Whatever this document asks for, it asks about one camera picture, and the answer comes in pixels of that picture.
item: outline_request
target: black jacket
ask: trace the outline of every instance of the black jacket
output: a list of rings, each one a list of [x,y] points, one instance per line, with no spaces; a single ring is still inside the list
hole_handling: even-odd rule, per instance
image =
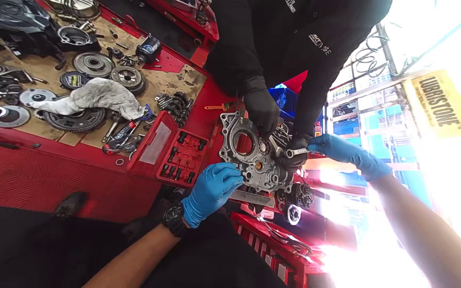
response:
[[[308,70],[295,130],[311,133],[350,54],[391,0],[213,0],[220,40],[206,69],[230,95],[252,76],[272,88]]]

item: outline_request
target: black watch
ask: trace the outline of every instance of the black watch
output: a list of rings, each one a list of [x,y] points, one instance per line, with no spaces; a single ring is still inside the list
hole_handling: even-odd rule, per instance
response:
[[[182,238],[189,231],[182,220],[183,215],[184,206],[182,203],[175,204],[165,212],[161,224],[167,227],[175,237]]]

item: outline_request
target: combination wrench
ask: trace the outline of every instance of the combination wrench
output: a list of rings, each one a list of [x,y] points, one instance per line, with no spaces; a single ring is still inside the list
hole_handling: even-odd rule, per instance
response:
[[[309,153],[309,152],[310,151],[307,150],[307,148],[301,148],[301,149],[296,149],[296,150],[287,149],[286,151],[284,151],[284,155],[286,156],[286,158],[291,159],[295,157],[296,155]]]

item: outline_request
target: white rag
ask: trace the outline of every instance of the white rag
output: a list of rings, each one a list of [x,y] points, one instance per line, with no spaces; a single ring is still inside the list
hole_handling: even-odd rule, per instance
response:
[[[110,108],[127,120],[142,117],[145,107],[121,84],[104,78],[94,78],[83,87],[71,92],[69,97],[58,101],[30,102],[31,108],[61,115],[71,115],[85,108]]]

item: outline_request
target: black glove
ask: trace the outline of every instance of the black glove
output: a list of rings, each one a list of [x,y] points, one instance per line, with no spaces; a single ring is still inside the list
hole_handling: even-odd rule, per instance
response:
[[[309,140],[311,140],[311,136],[309,134],[296,134],[291,139],[291,142],[287,144],[286,149],[297,150],[301,148],[307,148],[309,145]],[[305,164],[307,158],[307,153],[295,155],[291,159],[282,156],[278,162],[287,170],[287,172],[294,173],[300,166]]]
[[[241,91],[245,97],[248,119],[253,122],[261,137],[268,138],[277,128],[280,108],[266,89],[264,77],[245,81]]]

